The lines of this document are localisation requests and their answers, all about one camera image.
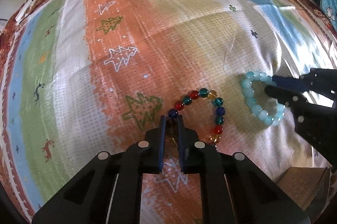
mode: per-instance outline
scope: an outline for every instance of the light blue beaded bracelet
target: light blue beaded bracelet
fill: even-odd
[[[263,121],[265,125],[278,125],[284,116],[285,106],[277,103],[276,114],[274,117],[269,115],[266,110],[263,110],[262,107],[257,104],[256,98],[254,98],[254,90],[252,88],[252,81],[254,80],[260,80],[268,85],[276,86],[276,82],[274,82],[273,79],[270,76],[267,76],[264,72],[255,71],[246,73],[246,78],[241,82],[242,94],[245,96],[246,105],[250,108],[253,115]]]

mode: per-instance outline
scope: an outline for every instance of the red bead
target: red bead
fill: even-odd
[[[183,108],[184,108],[184,104],[181,100],[174,103],[174,109],[176,109],[177,111],[181,111]]]
[[[214,129],[213,129],[213,132],[214,132],[216,135],[219,135],[219,134],[222,133],[222,130],[223,130],[223,128],[222,128],[221,125],[216,125],[216,126],[214,127]]]
[[[192,98],[193,100],[198,99],[199,98],[199,92],[196,91],[196,90],[192,91],[191,94],[190,94],[190,98]]]

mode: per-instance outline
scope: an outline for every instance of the bracelet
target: bracelet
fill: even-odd
[[[222,107],[223,99],[218,97],[218,93],[214,90],[208,91],[206,88],[201,88],[199,91],[194,90],[189,95],[185,95],[182,100],[174,103],[174,108],[168,111],[168,116],[170,119],[175,119],[178,117],[178,111],[181,111],[185,105],[191,105],[193,100],[198,99],[199,97],[208,98],[212,100],[212,104],[216,107],[215,110],[215,124],[216,126],[213,129],[213,134],[210,138],[210,144],[217,144],[220,142],[220,135],[223,131],[222,124],[224,123],[223,115],[226,113],[226,109]]]
[[[262,81],[268,85],[277,86],[276,82],[270,76],[267,76],[265,72],[255,71],[246,73],[246,78],[242,80],[242,94],[245,97],[245,103],[250,108],[253,115],[257,116],[265,125],[278,125],[280,120],[284,116],[283,104],[276,102],[276,114],[274,116],[269,115],[269,113],[262,109],[260,105],[257,104],[256,98],[254,98],[254,90],[252,88],[252,81]]]

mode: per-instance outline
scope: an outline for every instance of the bedsheet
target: bedsheet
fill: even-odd
[[[201,87],[224,99],[218,151],[245,153],[274,181],[290,166],[329,166],[294,133],[290,110],[267,127],[240,89],[251,70],[298,77],[336,68],[335,32],[307,0],[32,0],[25,14],[1,35],[0,181],[27,220],[97,153],[142,140]],[[182,114],[209,141],[211,104],[196,100]],[[140,222],[199,223],[198,180],[166,145],[163,172],[144,176]]]

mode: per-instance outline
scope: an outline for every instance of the yellow bead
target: yellow bead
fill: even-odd
[[[221,140],[220,135],[212,135],[210,138],[210,141],[213,142],[214,144],[218,144]]]
[[[211,100],[216,99],[217,97],[218,97],[218,93],[214,90],[210,91],[207,96],[207,98]]]

